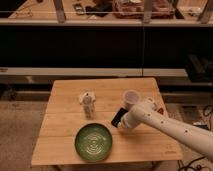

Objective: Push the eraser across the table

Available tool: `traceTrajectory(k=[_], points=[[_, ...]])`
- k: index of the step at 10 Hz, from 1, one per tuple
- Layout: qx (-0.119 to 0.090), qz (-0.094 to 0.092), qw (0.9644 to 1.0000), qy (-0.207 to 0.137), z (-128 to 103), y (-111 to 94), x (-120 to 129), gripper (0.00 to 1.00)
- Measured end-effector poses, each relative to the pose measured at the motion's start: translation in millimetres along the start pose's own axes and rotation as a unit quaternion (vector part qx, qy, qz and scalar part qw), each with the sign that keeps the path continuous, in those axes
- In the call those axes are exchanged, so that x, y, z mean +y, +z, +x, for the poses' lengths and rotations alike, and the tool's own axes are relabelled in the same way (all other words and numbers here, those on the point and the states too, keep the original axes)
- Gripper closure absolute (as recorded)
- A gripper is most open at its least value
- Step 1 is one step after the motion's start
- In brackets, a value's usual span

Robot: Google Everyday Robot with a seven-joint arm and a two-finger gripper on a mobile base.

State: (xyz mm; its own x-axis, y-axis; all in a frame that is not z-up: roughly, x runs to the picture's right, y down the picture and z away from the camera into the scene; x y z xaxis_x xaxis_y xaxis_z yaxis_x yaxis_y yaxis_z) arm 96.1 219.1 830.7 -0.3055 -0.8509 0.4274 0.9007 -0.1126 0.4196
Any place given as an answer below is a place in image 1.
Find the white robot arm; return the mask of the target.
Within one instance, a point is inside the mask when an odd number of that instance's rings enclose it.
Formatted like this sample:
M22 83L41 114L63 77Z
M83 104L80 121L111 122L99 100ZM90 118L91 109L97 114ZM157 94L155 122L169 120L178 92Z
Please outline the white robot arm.
M141 123L165 133L213 162L213 132L159 114L151 97L137 102L121 117L124 129L134 129Z

